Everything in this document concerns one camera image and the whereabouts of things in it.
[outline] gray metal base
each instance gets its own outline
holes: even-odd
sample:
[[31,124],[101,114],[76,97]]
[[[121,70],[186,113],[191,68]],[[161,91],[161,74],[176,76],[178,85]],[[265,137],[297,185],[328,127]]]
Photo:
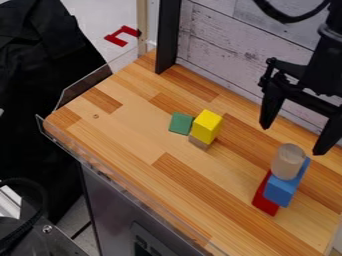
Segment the gray metal base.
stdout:
[[207,255],[157,220],[113,181],[85,166],[82,176],[101,255]]

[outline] wooden cylinder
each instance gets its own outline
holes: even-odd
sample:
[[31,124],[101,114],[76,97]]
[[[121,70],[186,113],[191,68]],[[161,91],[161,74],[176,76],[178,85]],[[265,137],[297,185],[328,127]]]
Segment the wooden cylinder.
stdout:
[[283,144],[278,148],[271,164],[272,173],[282,180],[294,179],[306,158],[305,152],[294,144]]

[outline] robotic arm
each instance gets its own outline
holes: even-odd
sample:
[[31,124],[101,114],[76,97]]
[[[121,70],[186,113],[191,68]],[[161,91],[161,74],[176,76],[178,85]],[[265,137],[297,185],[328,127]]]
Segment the robotic arm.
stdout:
[[[335,106],[303,90],[309,88],[317,95],[342,97],[342,0],[325,0],[315,10],[297,17],[278,11],[265,0],[254,1],[268,16],[281,23],[305,20],[330,4],[330,14],[318,30],[321,39],[309,64],[301,66],[270,58],[259,82],[264,92],[260,114],[264,129],[271,127],[285,99],[329,118],[313,148],[314,155],[324,155],[342,138],[342,105]],[[298,83],[291,84],[287,76],[297,79]]]

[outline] blue cube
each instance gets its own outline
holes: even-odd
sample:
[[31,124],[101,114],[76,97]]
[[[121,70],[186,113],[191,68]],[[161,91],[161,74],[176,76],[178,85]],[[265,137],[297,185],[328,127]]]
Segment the blue cube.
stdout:
[[293,180],[282,180],[272,175],[267,181],[264,197],[282,207],[288,207],[293,195],[310,165],[311,159],[307,157]]

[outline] red cube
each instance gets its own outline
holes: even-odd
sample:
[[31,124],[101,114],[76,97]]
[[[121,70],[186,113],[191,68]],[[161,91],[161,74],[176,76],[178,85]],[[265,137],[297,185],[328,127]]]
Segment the red cube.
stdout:
[[279,205],[271,202],[270,200],[266,199],[264,197],[264,190],[267,184],[268,179],[271,177],[272,172],[268,171],[266,177],[264,178],[264,180],[261,182],[258,190],[255,193],[254,199],[252,201],[252,204],[259,208],[260,210],[268,213],[271,216],[275,216],[278,209],[279,209]]

